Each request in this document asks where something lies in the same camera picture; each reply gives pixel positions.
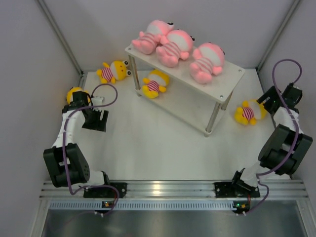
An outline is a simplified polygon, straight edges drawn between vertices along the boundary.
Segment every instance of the gray floor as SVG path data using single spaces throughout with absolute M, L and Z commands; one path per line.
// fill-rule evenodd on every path
M 116 211 L 101 218 L 50 210 L 43 237 L 305 237 L 296 202 L 265 202 L 246 217 L 215 211 Z

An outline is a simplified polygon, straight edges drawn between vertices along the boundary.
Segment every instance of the yellow plush toy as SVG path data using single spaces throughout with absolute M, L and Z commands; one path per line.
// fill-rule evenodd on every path
M 132 72 L 127 69 L 127 61 L 114 61 L 110 66 L 107 63 L 102 65 L 104 68 L 97 70 L 101 83 L 110 81 L 114 84 L 116 80 L 123 80 L 125 77 L 132 75 Z
M 143 86 L 144 94 L 148 98 L 154 99 L 159 95 L 159 92 L 166 91 L 166 86 L 169 84 L 169 76 L 155 69 L 143 81 L 146 84 Z
M 73 101 L 73 93 L 77 91 L 84 91 L 85 93 L 89 94 L 86 90 L 83 90 L 81 87 L 73 87 L 67 93 L 67 103 L 70 104 Z
M 245 100 L 242 107 L 237 107 L 235 120 L 243 125 L 255 125 L 257 120 L 263 119 L 266 114 L 263 104 L 259 104 L 256 100 Z

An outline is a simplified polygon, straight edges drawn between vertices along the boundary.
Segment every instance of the shelf top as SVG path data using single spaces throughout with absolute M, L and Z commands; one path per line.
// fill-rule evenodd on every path
M 128 55 L 151 65 L 155 69 L 161 70 L 170 77 L 210 96 L 219 103 L 226 101 L 245 73 L 245 69 L 225 61 L 222 74 L 214 76 L 212 82 L 209 84 L 199 84 L 194 81 L 189 72 L 189 65 L 194 61 L 192 56 L 186 61 L 180 60 L 176 67 L 169 68 L 159 62 L 155 52 L 150 55 L 145 55 L 136 50 L 132 45 L 128 46 L 125 51 Z

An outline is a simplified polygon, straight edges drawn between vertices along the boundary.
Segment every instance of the metal post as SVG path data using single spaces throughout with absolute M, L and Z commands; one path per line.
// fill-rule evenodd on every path
M 131 64 L 131 69 L 132 69 L 132 74 L 134 78 L 134 83 L 135 83 L 135 89 L 140 90 L 140 84 L 138 80 L 138 74 L 137 74 L 137 67 L 136 67 L 136 62 L 135 58 L 131 55 L 128 56 L 130 64 Z
M 233 92 L 231 92 L 231 94 L 228 96 L 227 100 L 222 104 L 222 107 L 221 107 L 222 110 L 226 110 L 228 103 L 231 100 L 232 94 L 233 94 Z
M 293 14 L 298 9 L 301 2 L 302 2 L 302 0 L 294 0 L 293 1 L 289 11 L 287 12 L 285 18 L 281 22 L 281 25 L 279 26 L 276 34 L 274 35 L 271 42 L 269 43 L 269 46 L 268 46 L 265 54 L 263 55 L 262 59 L 260 60 L 259 65 L 256 67 L 257 72 L 259 72 L 262 69 L 262 67 L 263 67 L 264 63 L 266 62 L 268 56 L 270 55 L 272 49 L 275 47 L 276 43 L 280 39 L 285 27 L 288 25 L 290 19 L 292 19 Z
M 206 132 L 208 132 L 208 133 L 210 133 L 212 131 L 212 127 L 213 127 L 214 122 L 216 120 L 216 117 L 217 117 L 217 114 L 218 114 L 220 106 L 221 106 L 221 104 L 216 102 L 216 104 L 214 106 L 214 110 L 213 110 L 212 116 L 209 119 L 208 125 L 206 127 Z
M 72 62 L 73 66 L 75 67 L 75 69 L 77 70 L 77 72 L 79 73 L 80 76 L 83 75 L 83 70 L 81 69 L 78 61 L 76 60 L 73 52 L 71 51 L 63 33 L 61 32 L 61 30 L 59 29 L 53 15 L 51 14 L 51 12 L 49 11 L 48 6 L 46 5 L 44 0 L 36 0 L 36 2 L 38 3 L 39 7 L 41 8 L 41 10 L 43 11 L 45 17 L 47 18 L 48 22 L 50 23 L 50 25 L 52 26 L 57 38 L 59 39 L 61 45 L 63 46 L 66 54 L 69 56 L 70 61 Z

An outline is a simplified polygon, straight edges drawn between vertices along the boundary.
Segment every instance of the pink striped shirt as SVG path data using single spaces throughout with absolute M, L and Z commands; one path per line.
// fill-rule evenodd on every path
M 254 117 L 253 110 L 250 107 L 243 107 L 242 116 L 245 117 L 248 121 L 250 121 Z
M 168 56 L 175 56 L 177 58 L 180 58 L 181 50 L 176 43 L 169 42 L 164 44 L 162 47 L 164 47 Z
M 213 71 L 213 63 L 208 58 L 202 57 L 195 61 L 196 64 L 199 65 L 202 71 L 212 74 Z
M 157 42 L 155 41 L 155 35 L 149 32 L 145 32 L 145 34 L 139 38 L 139 40 L 147 41 L 150 43 L 153 47 L 157 46 Z
M 148 86 L 149 91 L 157 91 L 157 92 L 159 92 L 159 84 L 156 81 L 151 80 L 147 84 L 147 86 Z
M 111 81 L 113 77 L 113 73 L 111 72 L 111 68 L 103 68 L 102 70 L 102 77 L 107 80 L 107 82 Z

